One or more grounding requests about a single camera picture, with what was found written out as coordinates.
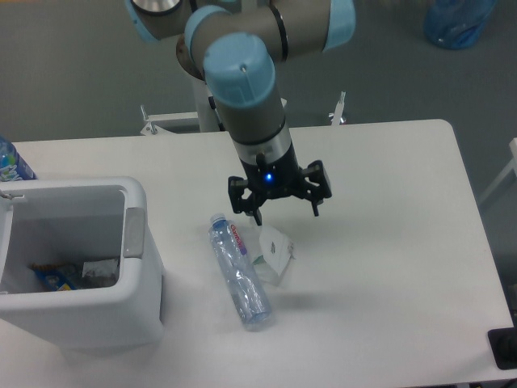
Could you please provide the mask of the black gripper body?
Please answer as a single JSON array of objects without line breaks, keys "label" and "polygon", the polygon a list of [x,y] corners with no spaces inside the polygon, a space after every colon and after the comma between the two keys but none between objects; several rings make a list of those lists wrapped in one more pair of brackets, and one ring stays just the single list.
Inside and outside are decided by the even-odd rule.
[{"label": "black gripper body", "polygon": [[257,146],[244,146],[240,159],[246,173],[242,195],[249,191],[260,200],[289,196],[307,198],[307,187],[293,144],[281,156]]}]

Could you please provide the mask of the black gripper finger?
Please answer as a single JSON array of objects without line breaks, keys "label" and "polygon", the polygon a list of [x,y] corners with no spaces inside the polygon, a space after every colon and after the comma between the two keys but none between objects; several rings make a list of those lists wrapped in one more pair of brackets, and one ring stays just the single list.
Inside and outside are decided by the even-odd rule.
[{"label": "black gripper finger", "polygon": [[263,224],[262,214],[260,213],[261,204],[256,200],[254,192],[244,197],[245,190],[249,189],[249,181],[242,177],[230,176],[228,178],[228,194],[230,204],[234,213],[244,213],[252,217],[257,226]]},{"label": "black gripper finger", "polygon": [[318,206],[324,199],[332,197],[330,179],[321,160],[311,162],[301,170],[304,198],[310,202],[315,217],[319,216]]}]

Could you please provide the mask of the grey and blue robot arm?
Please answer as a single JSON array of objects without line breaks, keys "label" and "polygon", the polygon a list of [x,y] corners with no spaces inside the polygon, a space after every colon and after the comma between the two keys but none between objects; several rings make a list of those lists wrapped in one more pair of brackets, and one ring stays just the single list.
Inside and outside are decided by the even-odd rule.
[{"label": "grey and blue robot arm", "polygon": [[265,1],[240,11],[236,1],[128,1],[145,40],[181,36],[179,59],[211,92],[245,172],[228,180],[235,213],[261,221],[268,200],[294,196],[317,209],[331,197],[321,161],[296,160],[275,64],[347,43],[356,26],[351,1]]}]

